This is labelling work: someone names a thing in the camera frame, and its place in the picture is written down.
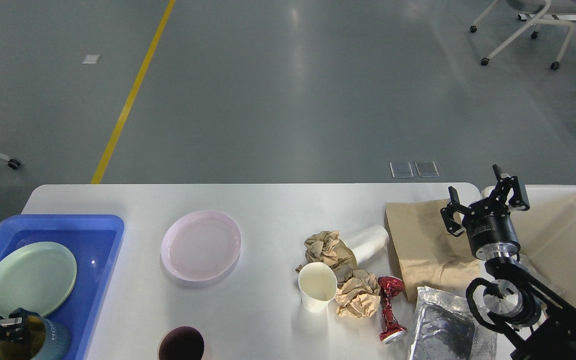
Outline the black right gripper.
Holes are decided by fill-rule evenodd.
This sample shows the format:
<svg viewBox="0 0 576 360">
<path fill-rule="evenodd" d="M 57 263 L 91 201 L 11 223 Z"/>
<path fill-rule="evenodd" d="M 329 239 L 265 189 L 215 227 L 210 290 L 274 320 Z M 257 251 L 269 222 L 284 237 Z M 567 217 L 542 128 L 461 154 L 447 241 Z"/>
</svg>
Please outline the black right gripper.
<svg viewBox="0 0 576 360">
<path fill-rule="evenodd" d="M 466 231 L 471 254 L 482 261 L 519 253 L 521 245 L 510 212 L 530 210 L 525 184 L 503 172 L 498 164 L 493 165 L 493 172 L 496 185 L 488 199 L 471 203 L 469 209 L 460 202 L 457 189 L 449 186 L 449 201 L 440 209 L 446 230 L 454 237 Z M 456 214 L 464 215 L 462 224 Z"/>
</svg>

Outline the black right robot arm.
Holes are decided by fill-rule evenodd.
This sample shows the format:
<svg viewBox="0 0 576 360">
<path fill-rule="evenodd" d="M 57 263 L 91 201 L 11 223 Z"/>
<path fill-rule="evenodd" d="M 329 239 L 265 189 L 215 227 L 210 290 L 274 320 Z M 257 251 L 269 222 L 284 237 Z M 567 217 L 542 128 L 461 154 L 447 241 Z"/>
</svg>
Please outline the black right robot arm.
<svg viewBox="0 0 576 360">
<path fill-rule="evenodd" d="M 521 264 L 521 244 L 511 213 L 530 201 L 518 177 L 494 164 L 496 183 L 489 196 L 469 205 L 455 187 L 440 214 L 453 236 L 467 235 L 471 255 L 492 280 L 477 277 L 465 291 L 468 309 L 487 330 L 505 336 L 513 360 L 576 360 L 576 308 Z"/>
</svg>

